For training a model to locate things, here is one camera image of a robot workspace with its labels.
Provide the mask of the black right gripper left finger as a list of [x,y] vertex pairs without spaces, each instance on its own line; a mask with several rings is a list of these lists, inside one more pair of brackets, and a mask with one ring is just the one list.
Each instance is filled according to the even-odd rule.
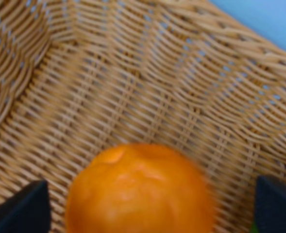
[[0,233],[48,233],[50,228],[46,180],[29,183],[0,205]]

